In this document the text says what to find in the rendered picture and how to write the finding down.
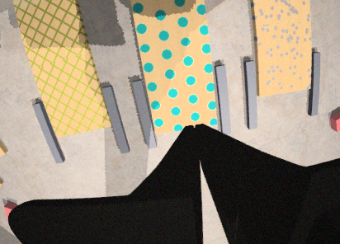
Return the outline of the orange strip with teal dots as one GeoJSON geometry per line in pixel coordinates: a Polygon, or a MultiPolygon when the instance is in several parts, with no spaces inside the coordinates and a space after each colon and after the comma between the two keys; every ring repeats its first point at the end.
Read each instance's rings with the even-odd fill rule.
{"type": "Polygon", "coordinates": [[[216,125],[204,0],[130,0],[154,132],[216,125]]]}

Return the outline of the tan rectangular block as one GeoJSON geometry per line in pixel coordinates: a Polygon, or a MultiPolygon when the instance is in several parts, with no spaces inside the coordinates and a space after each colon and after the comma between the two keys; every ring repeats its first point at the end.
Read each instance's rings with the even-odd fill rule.
{"type": "Polygon", "coordinates": [[[6,147],[4,147],[3,143],[0,140],[0,157],[4,155],[4,153],[9,152],[9,150],[6,149],[6,147]]]}

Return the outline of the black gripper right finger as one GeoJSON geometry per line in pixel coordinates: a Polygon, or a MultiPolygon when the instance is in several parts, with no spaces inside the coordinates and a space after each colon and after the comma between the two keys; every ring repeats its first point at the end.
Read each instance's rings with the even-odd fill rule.
{"type": "Polygon", "coordinates": [[[196,124],[200,164],[228,244],[305,244],[340,206],[340,158],[304,167],[196,124]]]}

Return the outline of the pink cube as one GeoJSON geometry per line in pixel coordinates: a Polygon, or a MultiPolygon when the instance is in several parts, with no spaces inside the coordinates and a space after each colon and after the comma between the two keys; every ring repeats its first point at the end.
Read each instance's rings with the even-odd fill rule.
{"type": "Polygon", "coordinates": [[[336,132],[339,132],[340,130],[340,112],[334,114],[330,117],[330,126],[331,129],[336,130],[336,132]]]}
{"type": "Polygon", "coordinates": [[[11,209],[15,209],[16,206],[17,206],[17,204],[13,204],[13,203],[10,203],[10,202],[7,202],[7,203],[6,203],[6,206],[3,206],[4,209],[6,210],[7,218],[9,218],[10,210],[11,210],[11,209]]]}

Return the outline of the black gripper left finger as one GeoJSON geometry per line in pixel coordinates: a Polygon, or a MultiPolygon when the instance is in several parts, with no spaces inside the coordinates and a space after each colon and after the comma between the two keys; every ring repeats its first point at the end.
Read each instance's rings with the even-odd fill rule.
{"type": "Polygon", "coordinates": [[[204,244],[200,162],[184,126],[130,195],[27,200],[7,221],[22,244],[204,244]]]}

